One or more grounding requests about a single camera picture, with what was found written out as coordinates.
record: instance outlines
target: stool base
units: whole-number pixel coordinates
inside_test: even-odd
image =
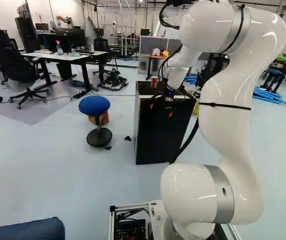
[[[101,148],[106,146],[112,139],[112,132],[107,129],[101,127],[99,130],[94,129],[87,135],[87,143],[95,148]]]

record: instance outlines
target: bottle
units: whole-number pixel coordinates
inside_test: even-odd
[[[63,49],[61,48],[61,46],[60,46],[60,41],[59,40],[56,40],[56,43],[57,43],[57,45],[56,45],[56,49],[57,49],[57,54],[58,55],[63,55],[64,53],[63,53]]]

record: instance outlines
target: red can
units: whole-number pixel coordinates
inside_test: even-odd
[[[157,77],[152,77],[152,81],[151,81],[151,88],[155,89],[157,87],[157,82],[158,82],[158,78]]]

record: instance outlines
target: stool seat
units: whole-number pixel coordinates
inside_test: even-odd
[[[98,116],[106,112],[111,106],[108,99],[103,96],[89,96],[79,103],[78,109],[88,116]]]

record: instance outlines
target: small robot arm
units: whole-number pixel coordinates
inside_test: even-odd
[[[185,240],[206,239],[215,223],[249,224],[264,211],[264,194],[248,143],[255,85],[286,42],[286,26],[275,13],[231,5],[227,0],[195,2],[184,15],[182,47],[164,65],[170,91],[177,90],[202,52],[225,53],[226,69],[202,88],[199,127],[220,153],[219,166],[174,163],[161,177],[161,196],[170,224]]]
[[[63,23],[68,24],[69,26],[71,26],[72,28],[74,27],[74,23],[71,17],[62,17],[62,16],[56,16],[56,20],[57,20],[57,27],[60,28],[61,27],[61,21]]]

